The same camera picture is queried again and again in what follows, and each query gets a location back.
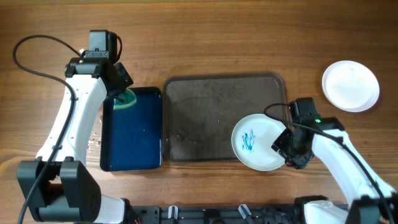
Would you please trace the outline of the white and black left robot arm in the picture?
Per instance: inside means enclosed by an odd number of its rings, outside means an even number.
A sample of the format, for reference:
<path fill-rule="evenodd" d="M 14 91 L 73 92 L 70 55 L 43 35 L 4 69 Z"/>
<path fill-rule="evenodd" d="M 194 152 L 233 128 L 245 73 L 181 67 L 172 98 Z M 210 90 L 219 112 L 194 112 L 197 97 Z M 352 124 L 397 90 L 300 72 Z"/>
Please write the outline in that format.
<path fill-rule="evenodd" d="M 86 168 L 86 153 L 100 106 L 122 110 L 136 103 L 133 81 L 120 62 L 121 38 L 91 30 L 89 48 L 65 67 L 62 104 L 44 145 L 32 161 L 22 161 L 17 180 L 24 194 L 20 217 L 37 222 L 140 223 L 129 200 L 101 193 Z"/>

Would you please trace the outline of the white plate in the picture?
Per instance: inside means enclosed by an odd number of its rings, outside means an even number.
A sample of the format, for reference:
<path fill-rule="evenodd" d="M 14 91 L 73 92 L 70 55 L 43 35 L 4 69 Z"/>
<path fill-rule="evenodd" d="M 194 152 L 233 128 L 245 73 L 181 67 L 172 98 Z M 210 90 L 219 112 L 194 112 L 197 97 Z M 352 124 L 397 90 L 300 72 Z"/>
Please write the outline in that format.
<path fill-rule="evenodd" d="M 259 171 L 278 169 L 285 159 L 272 149 L 285 126 L 264 114 L 251 114 L 233 129 L 231 146 L 236 157 L 246 166 Z"/>
<path fill-rule="evenodd" d="M 325 96 L 335 107 L 352 113 L 370 109 L 378 99 L 377 95 L 374 98 L 373 94 L 362 94 L 361 92 L 326 91 Z"/>
<path fill-rule="evenodd" d="M 373 72 L 350 60 L 335 62 L 324 71 L 322 90 L 324 95 L 326 91 L 370 93 L 378 99 L 380 95 L 379 82 Z"/>

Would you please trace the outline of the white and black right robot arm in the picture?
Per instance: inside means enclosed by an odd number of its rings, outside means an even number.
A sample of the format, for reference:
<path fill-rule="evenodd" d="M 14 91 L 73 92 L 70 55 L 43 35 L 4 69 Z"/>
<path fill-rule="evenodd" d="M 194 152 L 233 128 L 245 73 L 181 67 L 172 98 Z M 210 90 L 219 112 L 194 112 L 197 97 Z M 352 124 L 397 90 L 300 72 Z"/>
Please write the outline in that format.
<path fill-rule="evenodd" d="M 382 180 L 351 143 L 336 117 L 323 118 L 312 98 L 298 98 L 287 107 L 290 120 L 272 149 L 285 164 L 303 169 L 317 157 L 327 167 L 348 203 L 342 209 L 322 195 L 299 197 L 295 206 L 302 223 L 397 223 L 397 191 Z"/>

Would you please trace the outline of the green and yellow sponge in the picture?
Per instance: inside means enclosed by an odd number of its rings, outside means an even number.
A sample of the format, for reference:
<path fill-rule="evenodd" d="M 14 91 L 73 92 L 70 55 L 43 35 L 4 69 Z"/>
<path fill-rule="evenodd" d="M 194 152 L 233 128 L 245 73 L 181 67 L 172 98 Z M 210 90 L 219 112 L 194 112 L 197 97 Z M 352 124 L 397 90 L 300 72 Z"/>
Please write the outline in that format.
<path fill-rule="evenodd" d="M 135 105 L 137 102 L 136 95 L 131 89 L 125 89 L 122 93 L 114 98 L 114 110 L 123 110 Z"/>

